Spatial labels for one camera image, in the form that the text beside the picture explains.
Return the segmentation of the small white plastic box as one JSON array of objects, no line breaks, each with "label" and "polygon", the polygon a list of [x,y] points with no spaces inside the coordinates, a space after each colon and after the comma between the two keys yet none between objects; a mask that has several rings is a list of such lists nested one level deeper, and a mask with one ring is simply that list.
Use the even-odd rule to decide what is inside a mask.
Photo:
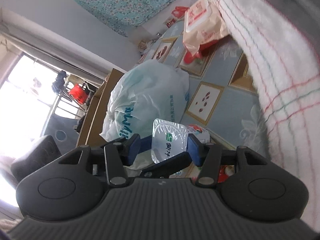
[{"label": "small white plastic box", "polygon": [[151,158],[160,163],[187,148],[187,127],[172,121],[155,119],[152,127]]}]

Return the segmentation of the brown cardboard box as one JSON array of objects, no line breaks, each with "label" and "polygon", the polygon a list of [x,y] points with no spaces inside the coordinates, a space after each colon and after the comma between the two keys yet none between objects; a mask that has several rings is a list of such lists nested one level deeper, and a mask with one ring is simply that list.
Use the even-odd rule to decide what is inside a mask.
[{"label": "brown cardboard box", "polygon": [[78,138],[77,146],[89,145],[100,146],[106,141],[100,136],[103,130],[104,118],[107,112],[107,104],[112,90],[124,73],[112,69],[107,75],[103,84],[93,95],[90,106],[82,123],[82,128]]}]

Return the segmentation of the red white small packet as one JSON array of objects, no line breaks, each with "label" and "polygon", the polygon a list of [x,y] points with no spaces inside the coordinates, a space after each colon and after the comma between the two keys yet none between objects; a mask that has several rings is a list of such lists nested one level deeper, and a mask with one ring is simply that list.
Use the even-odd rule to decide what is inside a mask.
[{"label": "red white small packet", "polygon": [[205,128],[199,125],[187,125],[186,128],[188,133],[195,135],[201,143],[210,142],[210,134]]}]

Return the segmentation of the white plastic shopping bag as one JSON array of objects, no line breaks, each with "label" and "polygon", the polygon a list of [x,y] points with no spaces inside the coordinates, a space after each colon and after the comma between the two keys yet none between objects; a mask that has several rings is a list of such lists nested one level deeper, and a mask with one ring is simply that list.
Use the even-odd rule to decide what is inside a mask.
[{"label": "white plastic shopping bag", "polygon": [[141,138],[152,133],[157,118],[180,122],[189,99],[189,74],[157,60],[147,60],[117,82],[110,94],[100,136]]}]

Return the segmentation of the grey blue cat tent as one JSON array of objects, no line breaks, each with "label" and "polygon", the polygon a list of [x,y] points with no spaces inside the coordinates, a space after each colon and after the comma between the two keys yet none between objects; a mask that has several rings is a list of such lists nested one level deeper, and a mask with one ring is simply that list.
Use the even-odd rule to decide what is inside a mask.
[{"label": "grey blue cat tent", "polygon": [[79,133],[74,128],[77,125],[78,121],[76,119],[52,114],[44,135],[51,135],[60,152],[65,154],[76,148]]}]

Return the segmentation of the pink wet wipes pack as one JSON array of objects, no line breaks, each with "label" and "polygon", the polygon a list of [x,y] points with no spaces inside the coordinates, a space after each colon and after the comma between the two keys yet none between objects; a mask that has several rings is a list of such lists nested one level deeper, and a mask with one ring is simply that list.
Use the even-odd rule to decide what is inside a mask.
[{"label": "pink wet wipes pack", "polygon": [[209,0],[197,0],[185,12],[183,44],[192,56],[228,35],[219,9]]}]

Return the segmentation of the red plastic bag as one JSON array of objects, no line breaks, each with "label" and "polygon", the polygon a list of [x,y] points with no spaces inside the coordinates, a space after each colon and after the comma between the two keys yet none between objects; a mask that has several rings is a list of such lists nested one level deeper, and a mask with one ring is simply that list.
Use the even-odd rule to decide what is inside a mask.
[{"label": "red plastic bag", "polygon": [[171,12],[172,16],[176,19],[180,19],[184,17],[185,12],[189,9],[189,7],[176,6],[175,9]]}]

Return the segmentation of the white plaid blanket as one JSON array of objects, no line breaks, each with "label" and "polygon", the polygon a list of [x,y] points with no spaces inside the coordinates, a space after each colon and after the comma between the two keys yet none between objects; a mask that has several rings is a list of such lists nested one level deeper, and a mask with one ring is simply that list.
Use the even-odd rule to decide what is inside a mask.
[{"label": "white plaid blanket", "polygon": [[211,0],[243,49],[273,162],[309,191],[302,219],[319,229],[319,58],[267,0]]}]

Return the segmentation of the white window curtain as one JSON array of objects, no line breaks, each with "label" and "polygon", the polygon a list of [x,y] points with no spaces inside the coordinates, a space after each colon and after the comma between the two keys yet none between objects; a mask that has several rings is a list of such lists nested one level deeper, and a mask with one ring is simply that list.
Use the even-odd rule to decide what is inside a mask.
[{"label": "white window curtain", "polygon": [[37,60],[93,84],[102,84],[114,69],[126,73],[126,70],[5,7],[1,7],[1,34]]}]

